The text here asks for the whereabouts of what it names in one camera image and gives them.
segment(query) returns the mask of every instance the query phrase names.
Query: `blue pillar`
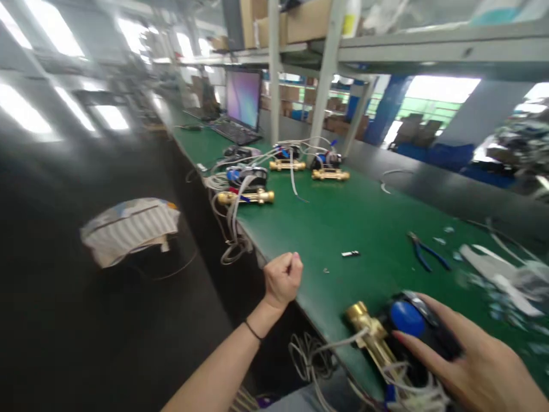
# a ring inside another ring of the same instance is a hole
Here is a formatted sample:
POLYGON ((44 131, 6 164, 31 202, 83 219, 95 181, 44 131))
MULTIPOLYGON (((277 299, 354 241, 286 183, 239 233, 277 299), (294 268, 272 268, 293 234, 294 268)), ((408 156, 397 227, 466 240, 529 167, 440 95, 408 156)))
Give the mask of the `blue pillar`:
POLYGON ((374 146, 381 145, 389 128, 395 121, 412 80, 413 76, 391 76, 383 98, 377 107, 376 118, 370 123, 364 134, 366 143, 374 146))

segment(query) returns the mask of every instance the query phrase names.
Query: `green workbench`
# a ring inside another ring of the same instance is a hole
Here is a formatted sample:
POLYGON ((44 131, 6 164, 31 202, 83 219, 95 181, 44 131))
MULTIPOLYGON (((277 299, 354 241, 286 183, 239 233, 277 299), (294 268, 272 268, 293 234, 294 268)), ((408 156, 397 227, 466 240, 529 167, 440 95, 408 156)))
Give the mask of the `green workbench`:
MULTIPOLYGON (((176 124, 196 123, 190 116, 173 113, 176 124)), ((209 167, 222 156, 231 142, 210 129, 201 132, 174 130, 179 147, 194 163, 209 167)), ((281 136, 281 139, 298 138, 281 136)), ((253 145, 266 151, 266 142, 253 145)), ((528 369, 549 394, 546 368, 549 356, 536 356, 529 342, 549 343, 549 336, 525 332, 490 316, 492 302, 487 291, 469 282, 476 271, 466 262, 453 260, 452 253, 463 244, 480 244, 508 258, 490 235, 457 218, 405 196, 395 189, 391 195, 353 169, 347 169, 347 182, 314 181, 311 172, 296 172, 299 195, 292 191, 289 171, 271 172, 268 190, 275 192, 274 204, 251 204, 238 209, 238 221, 256 248, 271 259, 284 252, 297 251, 305 270, 297 302, 327 342, 347 338, 351 330, 343 313, 362 300, 372 314, 388 298, 403 289, 419 291, 444 302, 509 344, 525 361, 528 369), (454 233, 445 233, 450 226, 454 233), (425 253, 433 272, 428 273, 416 259, 407 232, 412 231, 439 252, 452 266, 446 271, 434 257, 425 253), (442 246, 433 240, 441 237, 442 246), (359 251, 361 256, 342 258, 341 253, 359 251)), ((549 327, 544 317, 538 324, 549 327)), ((384 398, 383 381, 374 363, 358 349, 347 346, 337 356, 357 382, 370 395, 384 398)))

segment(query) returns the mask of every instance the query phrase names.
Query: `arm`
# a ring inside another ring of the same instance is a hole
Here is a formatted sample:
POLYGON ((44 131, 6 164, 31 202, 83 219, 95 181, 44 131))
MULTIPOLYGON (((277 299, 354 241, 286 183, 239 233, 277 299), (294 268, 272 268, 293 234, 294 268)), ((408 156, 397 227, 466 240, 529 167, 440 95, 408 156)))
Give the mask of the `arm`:
POLYGON ((402 332, 393 334, 442 381, 467 410, 549 410, 547 398, 510 347, 435 299, 425 295, 421 295, 421 298, 453 331, 464 348, 464 355, 448 362, 418 338, 402 332))
MULTIPOLYGON (((264 338, 297 295, 303 264, 297 253, 286 253, 263 269, 266 293, 248 316, 252 330, 264 338)), ((226 412, 244 380, 260 341, 244 323, 212 353, 181 386, 163 412, 226 412)))

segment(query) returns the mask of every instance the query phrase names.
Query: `fingernail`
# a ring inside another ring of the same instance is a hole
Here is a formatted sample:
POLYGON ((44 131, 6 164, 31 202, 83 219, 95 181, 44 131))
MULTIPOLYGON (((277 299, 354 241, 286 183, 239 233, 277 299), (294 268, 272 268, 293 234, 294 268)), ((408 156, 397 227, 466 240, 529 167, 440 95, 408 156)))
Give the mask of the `fingernail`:
POLYGON ((398 340, 400 343, 404 341, 404 333, 401 331, 392 331, 392 335, 398 340))

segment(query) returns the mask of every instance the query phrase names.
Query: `black bracelet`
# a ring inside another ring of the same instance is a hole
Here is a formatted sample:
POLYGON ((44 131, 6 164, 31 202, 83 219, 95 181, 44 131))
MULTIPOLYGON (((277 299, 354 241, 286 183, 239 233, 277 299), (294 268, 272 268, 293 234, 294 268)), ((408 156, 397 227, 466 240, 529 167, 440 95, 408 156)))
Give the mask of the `black bracelet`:
POLYGON ((263 338, 260 338, 259 335, 255 332, 255 330, 252 329, 252 327, 250 326, 250 324, 248 323, 248 320, 247 319, 244 319, 244 324, 246 326, 248 326, 248 329, 250 329, 250 332, 257 338, 257 340, 259 340, 260 343, 263 342, 263 338))

